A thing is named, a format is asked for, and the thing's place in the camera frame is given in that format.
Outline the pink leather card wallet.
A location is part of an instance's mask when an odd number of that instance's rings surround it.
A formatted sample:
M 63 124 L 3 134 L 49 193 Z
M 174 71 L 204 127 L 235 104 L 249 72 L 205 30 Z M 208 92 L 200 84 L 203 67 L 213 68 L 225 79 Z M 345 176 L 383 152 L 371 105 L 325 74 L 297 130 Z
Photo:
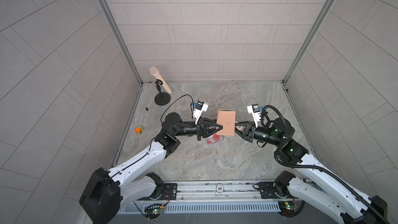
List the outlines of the pink leather card wallet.
M 217 114 L 217 124 L 222 129 L 217 132 L 221 136 L 234 136 L 236 123 L 236 111 L 219 110 Z

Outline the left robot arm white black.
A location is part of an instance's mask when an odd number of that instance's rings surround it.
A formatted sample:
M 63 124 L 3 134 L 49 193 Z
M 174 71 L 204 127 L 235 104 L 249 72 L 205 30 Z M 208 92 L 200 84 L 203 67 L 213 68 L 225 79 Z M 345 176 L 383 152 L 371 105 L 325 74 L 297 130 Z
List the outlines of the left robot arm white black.
M 159 134 L 139 154 L 109 170 L 99 168 L 92 173 L 79 204 L 93 223 L 107 224 L 122 206 L 161 194 L 163 180 L 158 175 L 148 173 L 140 180 L 137 178 L 178 148 L 178 136 L 208 138 L 223 128 L 208 118 L 184 122 L 177 113 L 168 114 L 161 127 Z

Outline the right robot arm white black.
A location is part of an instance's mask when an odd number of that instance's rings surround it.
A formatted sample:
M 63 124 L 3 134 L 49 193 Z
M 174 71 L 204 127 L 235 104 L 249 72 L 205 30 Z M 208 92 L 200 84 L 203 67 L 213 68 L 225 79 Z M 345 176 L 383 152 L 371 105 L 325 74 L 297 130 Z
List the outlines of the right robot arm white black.
M 259 127 L 252 121 L 235 124 L 235 133 L 241 138 L 262 146 L 275 145 L 274 158 L 278 164 L 296 169 L 317 185 L 309 186 L 284 171 L 275 180 L 279 195 L 301 199 L 339 224 L 388 223 L 386 201 L 379 196 L 368 196 L 331 172 L 292 138 L 294 132 L 290 122 L 283 118 L 277 118 L 268 127 Z

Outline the black microphone stand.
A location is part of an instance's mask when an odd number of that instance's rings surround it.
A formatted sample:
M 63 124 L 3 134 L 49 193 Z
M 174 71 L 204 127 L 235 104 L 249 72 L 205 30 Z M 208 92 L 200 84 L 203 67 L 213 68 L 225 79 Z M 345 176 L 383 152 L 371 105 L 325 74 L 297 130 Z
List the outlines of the black microphone stand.
M 155 82 L 155 85 L 156 85 L 156 89 L 158 91 L 158 94 L 154 98 L 156 105 L 159 105 L 159 106 L 167 105 L 171 100 L 171 96 L 167 92 L 161 91 L 161 86 L 163 85 L 163 81 L 160 79 L 157 79 Z

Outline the orange green toy car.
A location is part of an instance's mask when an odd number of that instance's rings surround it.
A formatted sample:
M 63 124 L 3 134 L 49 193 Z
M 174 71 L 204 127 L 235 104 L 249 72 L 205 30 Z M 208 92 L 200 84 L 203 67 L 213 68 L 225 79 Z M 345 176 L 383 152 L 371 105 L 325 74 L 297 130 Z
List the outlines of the orange green toy car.
M 137 127 L 137 128 L 135 129 L 135 132 L 136 132 L 136 133 L 142 133 L 143 130 L 144 130 L 144 127 L 139 126 L 139 127 Z

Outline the beige microphone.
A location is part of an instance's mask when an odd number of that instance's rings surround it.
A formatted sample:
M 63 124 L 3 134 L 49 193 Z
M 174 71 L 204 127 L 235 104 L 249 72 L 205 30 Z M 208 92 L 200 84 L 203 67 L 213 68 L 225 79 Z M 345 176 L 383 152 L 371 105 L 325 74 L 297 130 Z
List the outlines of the beige microphone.
M 165 81 L 165 79 L 163 78 L 163 76 L 161 75 L 160 71 L 158 68 L 156 68 L 155 66 L 152 66 L 150 69 L 150 73 L 151 75 L 156 79 L 156 80 L 160 80 L 162 82 L 162 86 L 165 89 L 165 91 L 168 94 L 172 94 L 172 89 L 170 88 L 170 86 L 167 84 L 167 82 Z

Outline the right circuit board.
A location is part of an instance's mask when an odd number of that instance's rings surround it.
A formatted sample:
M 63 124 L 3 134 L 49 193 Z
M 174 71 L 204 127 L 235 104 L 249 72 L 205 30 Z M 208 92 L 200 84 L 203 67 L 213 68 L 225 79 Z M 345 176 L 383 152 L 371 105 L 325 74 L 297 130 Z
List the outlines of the right circuit board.
M 279 214 L 282 216 L 291 216 L 297 210 L 297 206 L 292 201 L 279 201 L 278 206 L 280 209 Z

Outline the circuit board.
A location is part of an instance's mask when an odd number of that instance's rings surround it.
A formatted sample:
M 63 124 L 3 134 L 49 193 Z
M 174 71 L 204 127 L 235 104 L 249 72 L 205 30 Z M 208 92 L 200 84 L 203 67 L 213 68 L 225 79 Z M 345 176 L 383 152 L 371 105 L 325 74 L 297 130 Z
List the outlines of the circuit board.
M 160 215 L 164 212 L 164 210 L 165 210 L 164 204 L 153 204 L 153 205 L 149 205 L 145 208 L 145 214 Z
M 279 201 L 278 206 L 280 209 L 279 214 L 282 216 L 291 216 L 297 210 L 297 206 L 292 201 Z

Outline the left circuit board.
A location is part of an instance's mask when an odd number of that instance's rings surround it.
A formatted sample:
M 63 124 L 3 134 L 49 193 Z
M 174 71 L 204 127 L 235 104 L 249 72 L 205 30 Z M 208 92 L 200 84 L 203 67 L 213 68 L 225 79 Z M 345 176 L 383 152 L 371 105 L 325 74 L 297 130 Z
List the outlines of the left circuit board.
M 153 204 L 153 205 L 149 205 L 145 208 L 145 214 L 160 215 L 164 212 L 164 210 L 165 210 L 164 204 Z

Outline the white ventilation grille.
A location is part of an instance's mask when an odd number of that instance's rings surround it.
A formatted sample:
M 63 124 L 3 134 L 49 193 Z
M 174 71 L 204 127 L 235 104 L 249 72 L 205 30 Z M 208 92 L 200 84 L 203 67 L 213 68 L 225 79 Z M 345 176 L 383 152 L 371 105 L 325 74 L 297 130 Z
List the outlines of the white ventilation grille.
M 177 202 L 171 201 L 165 209 L 166 214 L 188 213 L 263 213 L 280 212 L 278 202 L 243 201 L 243 202 Z

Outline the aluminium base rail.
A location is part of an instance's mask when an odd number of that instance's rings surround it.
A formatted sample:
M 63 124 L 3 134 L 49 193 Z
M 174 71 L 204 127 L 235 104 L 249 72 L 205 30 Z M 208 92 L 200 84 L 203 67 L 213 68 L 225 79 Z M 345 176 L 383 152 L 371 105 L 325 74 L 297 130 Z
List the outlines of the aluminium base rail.
M 137 202 L 243 202 L 297 200 L 288 192 L 278 195 L 275 181 L 264 180 L 188 180 L 166 181 L 157 198 L 140 197 Z

